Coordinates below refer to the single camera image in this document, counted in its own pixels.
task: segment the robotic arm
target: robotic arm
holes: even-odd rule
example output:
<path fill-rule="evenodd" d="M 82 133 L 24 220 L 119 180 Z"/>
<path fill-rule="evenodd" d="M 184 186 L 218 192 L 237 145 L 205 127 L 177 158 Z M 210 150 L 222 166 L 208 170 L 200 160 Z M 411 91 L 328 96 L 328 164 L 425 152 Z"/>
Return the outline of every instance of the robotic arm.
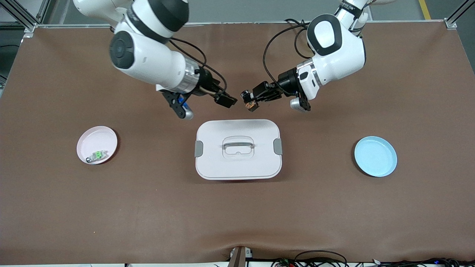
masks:
<path fill-rule="evenodd" d="M 297 67 L 278 76 L 272 83 L 267 81 L 256 86 L 252 92 L 244 91 L 241 97 L 251 112 L 260 101 L 272 101 L 295 96 L 290 101 L 292 109 L 308 112 L 308 100 L 316 97 L 320 87 L 351 75 L 366 62 L 366 51 L 360 36 L 368 20 L 363 11 L 367 0 L 344 0 L 335 15 L 323 14 L 308 24 L 307 42 L 314 56 Z"/>
<path fill-rule="evenodd" d="M 188 0 L 74 0 L 83 14 L 107 20 L 114 30 L 109 55 L 115 68 L 156 85 L 181 119 L 192 119 L 186 104 L 191 95 L 211 95 L 230 108 L 237 99 L 219 86 L 211 73 L 165 44 L 188 22 Z"/>

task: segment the white container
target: white container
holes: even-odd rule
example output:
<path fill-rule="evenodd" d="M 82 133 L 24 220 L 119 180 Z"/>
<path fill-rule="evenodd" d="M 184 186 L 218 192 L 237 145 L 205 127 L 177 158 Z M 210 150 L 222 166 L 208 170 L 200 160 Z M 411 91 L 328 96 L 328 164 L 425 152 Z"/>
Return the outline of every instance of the white container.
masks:
<path fill-rule="evenodd" d="M 279 128 L 269 120 L 209 121 L 196 139 L 196 171 L 204 179 L 269 179 L 282 168 Z"/>

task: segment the yellow tape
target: yellow tape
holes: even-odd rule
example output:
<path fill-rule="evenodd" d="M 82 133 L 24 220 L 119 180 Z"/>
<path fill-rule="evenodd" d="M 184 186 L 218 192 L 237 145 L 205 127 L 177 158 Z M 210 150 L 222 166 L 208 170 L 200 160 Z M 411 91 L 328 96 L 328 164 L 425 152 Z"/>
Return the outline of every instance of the yellow tape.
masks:
<path fill-rule="evenodd" d="M 427 9 L 426 0 L 419 0 L 419 5 L 422 9 L 422 14 L 424 14 L 424 19 L 431 19 L 429 10 Z"/>

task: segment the table surface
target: table surface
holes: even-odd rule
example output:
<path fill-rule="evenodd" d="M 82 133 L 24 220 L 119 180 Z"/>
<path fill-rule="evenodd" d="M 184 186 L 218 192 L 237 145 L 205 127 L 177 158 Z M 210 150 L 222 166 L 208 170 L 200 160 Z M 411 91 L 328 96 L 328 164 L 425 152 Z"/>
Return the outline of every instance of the table surface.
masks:
<path fill-rule="evenodd" d="M 268 79 L 262 52 L 284 27 L 185 27 L 177 37 L 201 47 L 238 96 Z M 302 61 L 293 36 L 269 50 L 274 75 Z M 327 249 L 349 261 L 472 259 L 475 76 L 443 22 L 368 24 L 366 66 L 324 86 L 309 113 L 290 109 L 290 98 L 250 113 L 204 96 L 189 100 L 191 121 L 111 66 L 111 37 L 37 29 L 19 49 L 0 100 L 0 264 L 222 261 L 239 245 L 260 258 Z M 196 173 L 201 124 L 258 118 L 280 128 L 279 175 L 218 182 Z M 120 144 L 109 163 L 90 166 L 76 142 L 97 125 Z M 368 135 L 398 153 L 386 178 L 354 165 L 352 149 Z"/>

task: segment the light blue round plate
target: light blue round plate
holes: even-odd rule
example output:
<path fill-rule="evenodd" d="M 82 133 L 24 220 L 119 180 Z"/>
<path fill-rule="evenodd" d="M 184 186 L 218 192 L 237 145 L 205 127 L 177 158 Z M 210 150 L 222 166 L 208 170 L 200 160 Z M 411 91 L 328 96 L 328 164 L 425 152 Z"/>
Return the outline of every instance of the light blue round plate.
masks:
<path fill-rule="evenodd" d="M 355 160 L 361 170 L 374 177 L 390 175 L 398 164 L 392 145 L 377 136 L 365 137 L 356 144 Z"/>

